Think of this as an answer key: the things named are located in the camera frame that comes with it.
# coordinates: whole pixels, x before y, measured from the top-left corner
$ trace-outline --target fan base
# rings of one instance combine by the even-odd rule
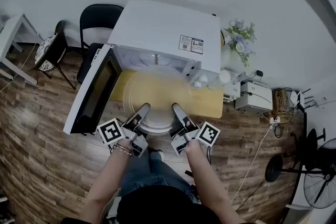
[[[283,161],[280,155],[275,155],[268,162],[266,171],[265,171],[265,179],[267,182],[274,182],[278,179],[281,174]]]

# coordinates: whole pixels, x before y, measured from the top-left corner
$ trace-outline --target fan blade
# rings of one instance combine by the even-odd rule
[[[327,185],[327,183],[328,183],[328,181],[325,181],[325,182],[324,182],[322,188],[320,189],[320,192],[317,194],[317,197],[316,197],[316,200],[315,200],[314,204],[316,204],[317,200],[320,198],[320,196],[321,196],[321,194],[322,194],[322,192],[323,192],[325,186]]]

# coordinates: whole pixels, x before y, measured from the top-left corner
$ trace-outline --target microwave door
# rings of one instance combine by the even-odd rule
[[[63,131],[94,133],[121,73],[112,50],[105,44],[87,73],[72,104]]]

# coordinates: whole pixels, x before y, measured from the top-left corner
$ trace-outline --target microwave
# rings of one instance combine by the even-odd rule
[[[221,70],[221,27],[215,15],[153,1],[129,0],[92,62],[64,132],[94,133],[120,73],[164,65],[193,85]]]

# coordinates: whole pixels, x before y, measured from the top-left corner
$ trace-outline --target wooden floor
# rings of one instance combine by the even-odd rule
[[[24,46],[22,54],[16,55],[14,51],[8,58],[21,66],[31,49],[32,46]],[[51,80],[41,72],[29,71],[33,58],[34,53],[23,70],[38,79],[38,85],[26,83],[18,76],[0,93],[0,186],[8,196],[18,223],[59,223],[65,216],[78,216],[90,185],[109,157],[109,150],[99,137],[68,136],[62,132],[79,89],[76,74],[81,56],[70,52],[61,64],[76,90],[70,88],[57,70],[51,73]],[[0,78],[0,89],[7,82]],[[115,117],[125,120],[122,103],[109,102],[102,121]],[[207,120],[221,129],[212,150],[212,164],[223,187],[233,197],[268,130],[267,120],[255,113],[236,111],[232,105],[223,107],[221,119],[198,116],[193,119],[196,123]],[[233,201],[235,209],[264,181],[270,158],[294,150],[289,133],[301,134],[302,130],[303,117],[297,113],[292,122],[285,125],[281,138],[276,138],[273,132],[268,134]],[[192,183],[192,178],[184,174],[188,169],[186,158],[174,155],[169,137],[149,137],[149,144],[165,151],[166,162]],[[292,166],[292,161],[292,158],[284,158],[284,167]],[[260,219],[268,224],[279,223],[295,180],[295,174],[284,174],[274,183],[264,182],[238,213],[247,221]]]

